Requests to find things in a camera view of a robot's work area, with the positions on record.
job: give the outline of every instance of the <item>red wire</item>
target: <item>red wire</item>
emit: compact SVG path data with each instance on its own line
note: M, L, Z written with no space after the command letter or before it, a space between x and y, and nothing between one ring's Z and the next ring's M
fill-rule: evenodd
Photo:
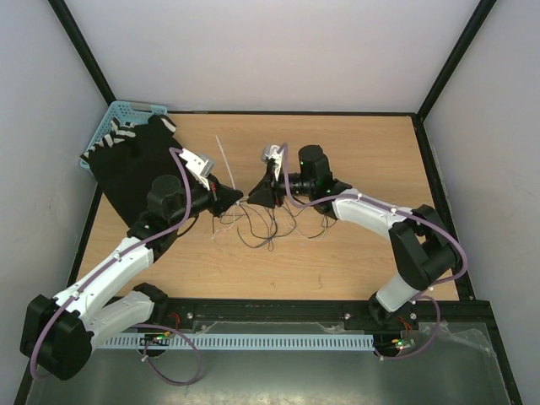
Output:
M167 315L167 317L175 318L175 329L177 330L180 327L180 316L176 312L171 312L169 315Z

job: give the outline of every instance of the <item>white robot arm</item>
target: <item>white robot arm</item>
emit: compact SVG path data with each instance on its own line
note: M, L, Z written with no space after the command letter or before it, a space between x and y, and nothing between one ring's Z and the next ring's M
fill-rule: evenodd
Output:
M300 173L287 173L287 178L281 173L286 158L283 147L272 145L263 150L262 160L267 164L267 171L249 193L247 202L275 208L283 204L288 192L292 196L306 196L317 212L353 222L389 240L397 274L370 299L371 315L379 324L384 324L459 261L459 255L445 237L399 214L412 213L444 229L433 208L423 205L412 210L365 196L333 178L328 157L318 145L300 149ZM425 236L425 241L421 242L417 236Z

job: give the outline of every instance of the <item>tangled wires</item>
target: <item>tangled wires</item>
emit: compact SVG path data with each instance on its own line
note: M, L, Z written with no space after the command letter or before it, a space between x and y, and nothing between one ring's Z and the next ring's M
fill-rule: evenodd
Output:
M242 211L240 214L236 214L235 212L236 207L238 207ZM262 209L264 210L264 213L266 213L266 218L265 218L265 215L263 215L260 212ZM268 251L273 251L274 241L278 238L284 238L285 236L289 236L293 232L296 232L307 240L320 240L326 234L327 229L331 228L337 222L337 221L334 221L332 224L330 224L328 217L324 215L321 221L322 230L316 235L306 236L297 229L298 228L297 217L304 211L305 208L302 208L298 213L293 213L291 211L290 206L287 204L287 202L285 202L285 204L281 207L281 209L283 210L283 212L287 214L287 217L285 218L285 224L288 225L289 227L289 229L285 230L281 234L279 233L279 225L278 225L278 221L276 220L276 209L270 209L270 208L254 209L253 207L249 205L246 205L242 202L238 202L234 207L231 208L230 213L226 213L222 215L221 218L219 219L219 222L222 225L228 225L229 227L218 229L216 231L213 224L213 235L215 236L215 234L218 233L219 231L229 230L234 226L234 224L238 220L242 218L247 218L251 236L253 236L254 238L257 238L260 242L256 244L248 243L246 239L242 236L242 233L240 232L240 227L237 227L236 234L238 235L242 243L251 249L259 249L265 246L268 249ZM264 226L267 230L265 235L259 235L253 229L254 226L253 226L252 217L254 215L256 215L264 223Z

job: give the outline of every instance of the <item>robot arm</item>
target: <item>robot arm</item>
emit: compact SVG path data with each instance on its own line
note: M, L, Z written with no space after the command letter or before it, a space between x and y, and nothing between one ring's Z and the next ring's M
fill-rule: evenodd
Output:
M210 159L186 149L180 157L186 161L193 180L190 181L190 216L199 215L204 210L218 216L242 198L240 191L221 185L217 178L209 174L213 166ZM176 231L157 239L154 237L145 244L141 244L141 241L161 234L180 222L186 213L185 196L186 190L178 177L158 177L147 197L148 211L140 214L127 232L127 237L102 263L53 298L39 295L30 302L24 319L21 352L28 357L32 355L45 325L68 300L69 305L46 334L37 358L39 365L61 380L77 374L92 352L117 333L137 323L162 322L168 297L146 283L139 284L126 297L113 304L106 304L121 287L156 262L174 243ZM80 291L81 286L90 280Z
M277 145L263 150L262 160L267 164L267 171L250 192L248 203L267 208L283 204L287 194L284 174L280 173L283 159L284 152ZM328 157L318 145L304 146L299 151L299 160L300 173L288 174L293 195L307 196L310 201L336 196L332 201L316 204L314 209L331 218L358 224L391 242L397 275L370 298L370 313L379 324L383 325L393 312L458 262L459 255L446 238L397 213L412 213L444 229L433 208L427 205L418 209L395 207L364 196L349 184L333 178ZM340 198L340 195L352 197ZM425 240L421 242L418 236L424 236Z

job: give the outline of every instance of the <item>wire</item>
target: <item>wire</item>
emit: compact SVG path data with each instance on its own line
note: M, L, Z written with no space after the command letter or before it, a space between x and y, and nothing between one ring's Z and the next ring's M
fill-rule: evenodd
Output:
M244 245L250 247L251 249L258 249L259 247L263 247L265 246L266 244L268 244L268 250L269 251L273 251L273 238L276 236L276 234L278 233L278 224L276 223L276 219L275 219L275 216L272 216L270 214L269 211L267 211L268 213L268 216L270 217L270 226L268 226L267 224L267 221L264 220L264 218L262 217L262 215L260 215L258 213L258 211L256 211L254 208L252 207L249 207L249 206L246 206L246 208L249 208L249 209L252 209L256 214L259 215L259 217L261 217L262 219L262 222L264 222L264 224L266 225L267 227L267 234L268 236L260 236L260 235L256 235L255 232L253 231L253 223L251 222L251 218L250 218L250 215L248 215L247 211L246 211L246 208L244 207L243 204L240 204L239 207L242 209L242 211L244 211L244 214L247 216L247 220L249 222L249 225L250 225L250 232L251 234L256 237L257 239L262 239L263 242L257 244L257 245L250 245L249 243L247 243L244 238L242 237L242 235L240 234L240 229L239 228L236 228L236 234L238 235L238 237L240 238L240 240L242 241L242 243L244 243ZM274 232L272 233L272 227L275 225L275 230Z
M138 323L136 325L133 325L133 327L145 327L148 329L158 329L161 331L174 333L175 335L184 339L186 343L189 344L189 346L193 349L193 352L195 352L195 355L197 356L197 371L195 372L195 375L188 381L174 381L174 380L171 380L170 378L165 377L163 374L161 374L161 372L155 367L152 361L150 361L150 358L147 355L147 351L148 351L149 345L151 344L151 341L146 342L146 344L144 345L143 358L141 361L143 361L144 363L147 363L150 366L150 368L155 372L155 374L163 382L166 382L167 384L171 384L172 386L189 386L199 379L199 377L201 376L201 373L203 372L203 359L201 359L201 353L199 352L198 348L195 346L195 344L193 344L190 338L187 337L184 333L177 331L176 329L173 329L172 327L162 327L161 325L150 325L148 323Z
M175 224L175 225L171 226L170 228L159 232L156 235L152 235L149 238L141 240L141 241L135 243L134 245L131 245L128 248L124 249L123 251L120 251L116 257L112 257L107 263L105 263L103 266L101 266L99 270L97 270L84 283L82 283L81 286L77 288L77 294L81 294L82 292L84 292L84 290L90 284L92 284L107 268L111 267L117 261L117 259L121 259L122 257L124 257L130 251L133 251L133 250L137 249L140 246L144 246L144 245L146 245L147 243L149 243L152 240L156 240L156 239L158 239L158 238L160 238L160 237L162 237L164 235L169 234L170 232L174 232L174 231L178 230L187 221L187 219L189 218L189 214L191 212L191 207L192 207L192 194L191 194L191 190L190 190L190 187L189 187L189 181L187 179L186 170L184 169L184 166L182 165L182 163L178 159L178 155L182 154L182 149L169 148L169 152L170 152L170 154L172 156L172 159L175 161L176 165L178 166L178 170L180 171L181 178L182 178L182 181L184 183L184 188L186 189L186 212L184 213L184 217L182 218L182 220L178 224ZM46 375L38 374L38 372L37 372L37 356L38 356L38 353L40 352L41 345L45 341L45 338L46 338L47 334L51 330L54 323L57 321L58 317L74 301L75 301L75 295L72 295L66 300L66 302L64 302L60 306L60 308L58 308L58 310L52 315L51 319L49 319L49 321L45 324L45 326L43 327L43 330L40 333L40 336L35 341L34 349L32 350L32 355L30 356L30 373L32 374L32 377L35 380L38 380L38 381L39 380L44 380L45 378L47 378L51 374L51 373L47 373Z
M167 318L175 318L175 329L180 328L180 316L176 312L171 312L169 315L167 315Z
M221 155L223 156L223 160L225 161L225 166L227 167L227 171L229 172L230 182L232 183L233 188L236 190L235 179L233 179L233 174L230 171L230 167L229 167L229 161L227 160L227 156L225 156L225 151L223 150L223 147L221 146L221 142L219 141L218 135L216 135L216 141L218 141L219 150L221 151Z
M435 306L435 312L437 313L437 320L435 322L435 328L433 329L433 333L431 333L431 336L429 337L428 341L424 345L422 345L420 348L417 348L412 353L404 354L404 355L399 356L399 359L396 359L395 357L382 356L381 353L379 353L379 350L377 350L377 348L374 346L373 349L375 350L375 354L381 359L381 361L382 360L405 360L405 359L410 359L410 358L416 356L417 354L422 353L435 340L437 334L439 333L439 328L440 328L440 307L439 307L439 303L437 302L437 300L435 298L431 298L428 295L420 295L417 298L417 300L430 300L431 302L433 302L433 305Z
M302 236L304 239L307 239L307 240L321 240L322 238L324 238L324 235L326 234L327 229L334 226L336 224L336 222L337 222L337 221L334 221L334 223L332 225L328 226L328 217L327 217L327 215L324 215L322 217L322 221L321 221L321 226L322 226L323 230L321 232L319 232L317 235L305 236L302 232L300 232L299 230L296 229L297 228L296 217L298 217L305 210L305 208L302 208L296 215L294 215L292 213L289 205L285 201L284 205L283 205L283 209L290 215L290 217L294 221L294 225L291 225L291 224L289 224L289 221L287 219L285 219L285 223L291 228L291 231L289 233L296 232L298 235Z
M180 234L178 234L177 238L181 238L187 232L192 230L193 226L197 223L198 220L199 220L199 214L197 214L197 215L195 215L195 217L193 217L193 222L190 223L190 225L186 228L186 230L184 230Z

